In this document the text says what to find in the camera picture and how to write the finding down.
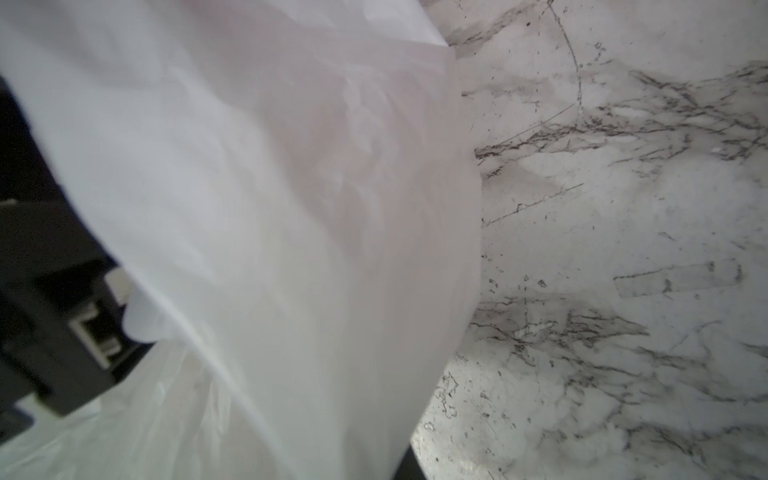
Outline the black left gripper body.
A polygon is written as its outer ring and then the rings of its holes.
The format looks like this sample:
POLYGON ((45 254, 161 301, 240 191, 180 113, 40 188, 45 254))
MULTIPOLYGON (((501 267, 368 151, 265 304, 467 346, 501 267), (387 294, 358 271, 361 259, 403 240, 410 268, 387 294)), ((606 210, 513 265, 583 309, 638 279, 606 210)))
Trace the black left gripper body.
POLYGON ((1 87, 1 441, 31 429, 35 396, 66 416, 122 382, 150 351, 122 329, 110 288, 117 263, 48 168, 7 85, 1 87))

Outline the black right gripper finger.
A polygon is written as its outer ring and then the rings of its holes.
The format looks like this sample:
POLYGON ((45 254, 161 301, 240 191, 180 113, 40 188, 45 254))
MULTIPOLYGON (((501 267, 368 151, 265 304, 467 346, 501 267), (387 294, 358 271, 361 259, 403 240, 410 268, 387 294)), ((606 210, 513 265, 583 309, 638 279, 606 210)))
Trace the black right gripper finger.
POLYGON ((393 480, 426 480, 426 476, 411 447, 404 454, 393 476, 393 480))

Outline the white plastic bag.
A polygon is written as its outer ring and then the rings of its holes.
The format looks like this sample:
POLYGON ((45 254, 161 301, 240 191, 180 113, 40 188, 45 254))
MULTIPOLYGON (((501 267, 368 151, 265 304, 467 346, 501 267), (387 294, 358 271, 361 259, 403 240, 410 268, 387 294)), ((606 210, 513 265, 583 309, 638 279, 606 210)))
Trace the white plastic bag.
POLYGON ((417 1, 5 1, 70 202, 292 479, 389 479, 480 296, 453 50, 417 1))

